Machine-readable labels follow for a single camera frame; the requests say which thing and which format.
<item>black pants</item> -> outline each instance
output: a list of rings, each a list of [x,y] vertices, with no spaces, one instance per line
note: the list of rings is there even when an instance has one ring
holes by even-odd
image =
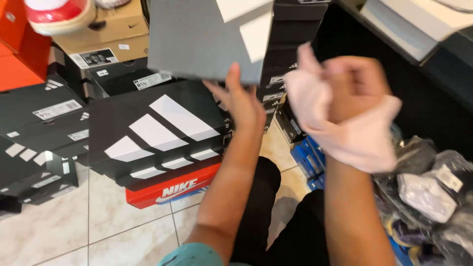
[[[280,183],[278,167],[268,158],[259,157],[230,261],[252,266],[330,265],[325,242],[323,190],[304,197],[286,228],[266,251],[271,211]]]

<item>nike logo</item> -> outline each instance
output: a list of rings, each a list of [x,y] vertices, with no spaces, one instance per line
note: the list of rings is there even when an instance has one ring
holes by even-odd
[[[187,190],[189,190],[189,189],[191,189],[191,188],[194,188],[194,187],[196,187],[196,186],[198,186],[198,185],[200,185],[200,184],[203,184],[203,183],[205,183],[205,182],[207,182],[207,181],[208,181],[208,180],[205,180],[205,181],[200,182],[200,183],[198,183],[198,184],[189,186],[188,188],[185,188],[184,190],[181,190],[181,191],[179,191],[179,192],[177,192],[177,193],[175,193],[175,194],[172,194],[172,195],[170,195],[170,196],[167,196],[167,197],[162,197],[162,196],[161,196],[161,197],[159,197],[159,198],[156,199],[156,202],[157,202],[157,203],[161,203],[161,202],[164,202],[164,201],[166,201],[166,200],[172,199],[172,198],[174,198],[175,196],[180,195],[180,194],[186,192]]]

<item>pink cloth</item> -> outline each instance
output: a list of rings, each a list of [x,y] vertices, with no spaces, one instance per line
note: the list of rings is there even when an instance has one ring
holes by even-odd
[[[321,73],[312,48],[300,47],[298,69],[286,74],[286,90],[301,128],[340,162],[367,173],[393,170],[396,156],[389,128],[401,101],[385,95],[374,108],[333,124],[327,120],[332,88]]]

